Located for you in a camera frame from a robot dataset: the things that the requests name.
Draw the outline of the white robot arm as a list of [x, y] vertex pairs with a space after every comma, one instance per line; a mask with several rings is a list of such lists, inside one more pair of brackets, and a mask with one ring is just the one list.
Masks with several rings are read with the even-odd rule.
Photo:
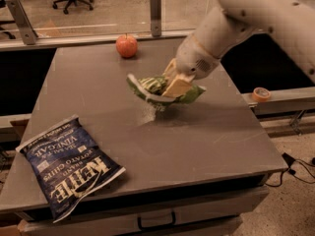
[[222, 56], [255, 30], [267, 33], [315, 82], [315, 10], [297, 0], [214, 0], [205, 19], [177, 49], [164, 71], [163, 93], [175, 98], [206, 78]]

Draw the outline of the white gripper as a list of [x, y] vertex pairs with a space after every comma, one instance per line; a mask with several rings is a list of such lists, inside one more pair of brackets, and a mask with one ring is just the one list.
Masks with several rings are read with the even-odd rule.
[[194, 34], [187, 36], [162, 74], [166, 79], [162, 95], [176, 98], [185, 94], [192, 87], [193, 80], [206, 78], [219, 63], [220, 60], [209, 53]]

